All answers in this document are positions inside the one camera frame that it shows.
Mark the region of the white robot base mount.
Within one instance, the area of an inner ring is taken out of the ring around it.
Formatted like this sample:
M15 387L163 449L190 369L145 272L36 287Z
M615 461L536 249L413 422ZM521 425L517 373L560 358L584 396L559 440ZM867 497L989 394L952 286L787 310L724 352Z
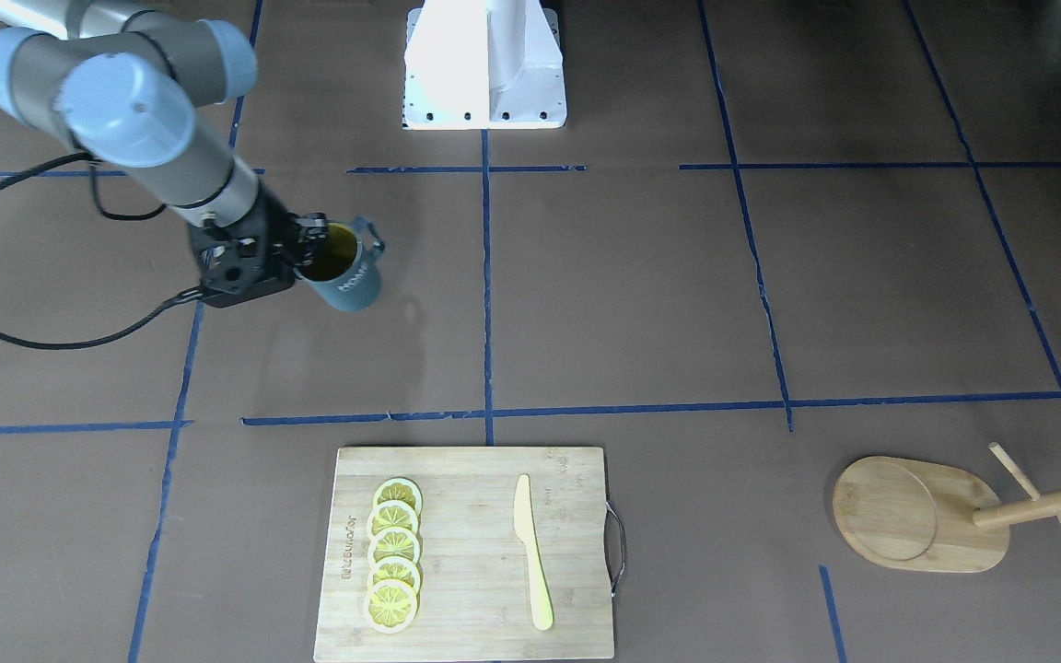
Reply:
M560 1L427 1L410 8L405 130L555 130L568 106Z

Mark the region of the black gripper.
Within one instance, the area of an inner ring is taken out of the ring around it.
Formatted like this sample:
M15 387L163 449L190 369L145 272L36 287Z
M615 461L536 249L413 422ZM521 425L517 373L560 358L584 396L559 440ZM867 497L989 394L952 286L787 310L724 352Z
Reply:
M212 221L190 227L202 302L228 308L289 290L300 264L323 251L329 227L326 214L292 214L269 192L258 193L250 211L226 227Z

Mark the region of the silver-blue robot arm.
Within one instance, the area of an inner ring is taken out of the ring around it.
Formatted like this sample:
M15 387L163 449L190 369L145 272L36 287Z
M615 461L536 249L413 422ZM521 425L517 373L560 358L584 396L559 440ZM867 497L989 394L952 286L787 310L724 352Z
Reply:
M329 244L204 121L247 94L247 33L134 1L0 1L0 109L122 169L188 223L201 297L237 306L290 287Z

